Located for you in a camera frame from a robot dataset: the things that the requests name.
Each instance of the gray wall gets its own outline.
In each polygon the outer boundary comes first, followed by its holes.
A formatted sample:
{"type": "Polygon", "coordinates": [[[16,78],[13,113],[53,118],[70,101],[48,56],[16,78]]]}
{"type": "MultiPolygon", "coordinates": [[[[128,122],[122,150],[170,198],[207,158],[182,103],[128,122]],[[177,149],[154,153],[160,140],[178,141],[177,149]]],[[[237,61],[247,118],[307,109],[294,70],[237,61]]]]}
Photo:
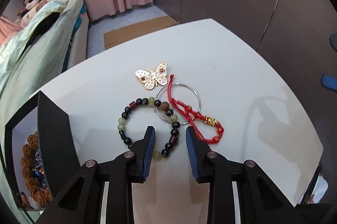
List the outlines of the gray wall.
{"type": "MultiPolygon", "coordinates": [[[[175,20],[213,18],[257,46],[276,0],[154,0],[175,20]]],[[[337,193],[337,93],[321,86],[324,74],[337,77],[337,54],[329,35],[337,32],[337,13],[328,0],[279,0],[257,52],[282,76],[302,103],[324,146],[321,159],[329,189],[323,201],[337,193]]]]}
{"type": "Polygon", "coordinates": [[[11,0],[2,15],[8,17],[11,22],[15,21],[16,12],[24,8],[23,0],[11,0]]]}

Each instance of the metal hoop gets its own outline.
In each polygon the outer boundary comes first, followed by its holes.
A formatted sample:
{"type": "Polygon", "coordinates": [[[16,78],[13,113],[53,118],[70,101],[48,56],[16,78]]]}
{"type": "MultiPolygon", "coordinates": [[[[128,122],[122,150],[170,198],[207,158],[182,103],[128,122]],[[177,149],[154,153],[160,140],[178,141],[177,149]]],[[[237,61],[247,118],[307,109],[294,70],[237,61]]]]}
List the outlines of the metal hoop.
{"type": "MultiPolygon", "coordinates": [[[[186,84],[182,84],[182,83],[176,82],[176,83],[172,83],[172,85],[180,85],[180,86],[183,86],[183,87],[185,87],[185,88],[191,90],[191,91],[195,94],[195,96],[197,97],[197,99],[198,99],[198,102],[199,102],[198,113],[200,113],[201,101],[200,101],[200,98],[199,98],[197,92],[196,92],[193,88],[191,88],[190,86],[188,86],[188,85],[186,85],[186,84]]],[[[168,85],[162,87],[162,88],[158,91],[158,93],[157,93],[157,95],[156,95],[156,100],[157,100],[157,98],[158,98],[160,92],[161,92],[162,90],[166,89],[167,87],[168,87],[168,85]]],[[[162,120],[166,121],[167,123],[172,123],[171,120],[166,119],[166,118],[160,113],[160,111],[157,109],[157,107],[155,108],[155,110],[157,111],[159,117],[160,117],[162,120]]],[[[186,124],[188,124],[188,123],[189,123],[188,121],[180,122],[180,125],[186,125],[186,124]]]]}

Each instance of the wooden bead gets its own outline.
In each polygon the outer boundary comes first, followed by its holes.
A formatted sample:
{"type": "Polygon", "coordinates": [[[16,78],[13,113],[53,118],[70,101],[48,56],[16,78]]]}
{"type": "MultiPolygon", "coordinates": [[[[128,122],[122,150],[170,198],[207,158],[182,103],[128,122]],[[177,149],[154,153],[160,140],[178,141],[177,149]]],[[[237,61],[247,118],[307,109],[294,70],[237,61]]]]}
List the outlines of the wooden bead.
{"type": "Polygon", "coordinates": [[[161,105],[160,105],[160,109],[161,109],[163,112],[167,111],[169,108],[170,108],[170,105],[169,105],[169,103],[166,102],[166,101],[162,102],[161,105]]]}
{"type": "Polygon", "coordinates": [[[178,139],[179,139],[179,138],[176,137],[176,136],[171,136],[170,139],[169,139],[169,141],[168,141],[168,143],[174,145],[174,144],[177,143],[178,139]]]}
{"type": "Polygon", "coordinates": [[[136,110],[138,108],[138,105],[136,102],[132,101],[130,104],[129,104],[131,110],[136,110]]]}

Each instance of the cardboard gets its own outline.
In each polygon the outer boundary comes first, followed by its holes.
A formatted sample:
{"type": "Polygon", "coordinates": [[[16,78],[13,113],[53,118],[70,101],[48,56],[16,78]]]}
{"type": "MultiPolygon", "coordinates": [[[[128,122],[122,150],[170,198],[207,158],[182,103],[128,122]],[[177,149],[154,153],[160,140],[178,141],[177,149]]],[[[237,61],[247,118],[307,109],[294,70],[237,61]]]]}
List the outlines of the cardboard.
{"type": "Polygon", "coordinates": [[[117,30],[109,31],[104,34],[105,50],[122,44],[131,39],[149,34],[154,31],[159,31],[177,24],[178,23],[169,16],[162,16],[125,26],[117,30]]]}

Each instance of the red string bracelet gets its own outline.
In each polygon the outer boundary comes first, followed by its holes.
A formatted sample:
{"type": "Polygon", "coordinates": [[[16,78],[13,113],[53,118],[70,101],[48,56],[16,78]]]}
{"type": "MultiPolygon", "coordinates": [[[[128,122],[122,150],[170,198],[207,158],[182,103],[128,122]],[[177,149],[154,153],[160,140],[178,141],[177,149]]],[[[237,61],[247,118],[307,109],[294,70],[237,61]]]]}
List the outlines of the red string bracelet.
{"type": "Polygon", "coordinates": [[[171,88],[172,88],[173,77],[174,77],[173,74],[170,75],[170,81],[168,83],[168,88],[167,88],[167,98],[168,98],[169,102],[171,103],[171,105],[174,108],[176,108],[179,111],[179,113],[181,113],[181,115],[183,115],[185,117],[185,119],[191,124],[191,126],[193,126],[193,128],[195,130],[195,134],[197,135],[197,137],[200,140],[203,140],[208,144],[218,143],[220,141],[222,135],[223,135],[223,132],[224,132],[224,129],[221,126],[220,122],[218,122],[215,118],[212,118],[210,116],[203,116],[201,113],[193,111],[192,107],[190,105],[186,105],[184,102],[181,102],[179,100],[175,100],[171,96],[171,88]],[[182,109],[180,109],[178,107],[178,105],[182,106],[184,108],[184,111],[182,109]],[[203,137],[203,135],[201,134],[201,132],[196,127],[196,125],[194,124],[190,114],[193,115],[195,119],[203,120],[206,124],[211,125],[213,127],[216,127],[217,136],[213,137],[212,139],[205,139],[203,137]]]}

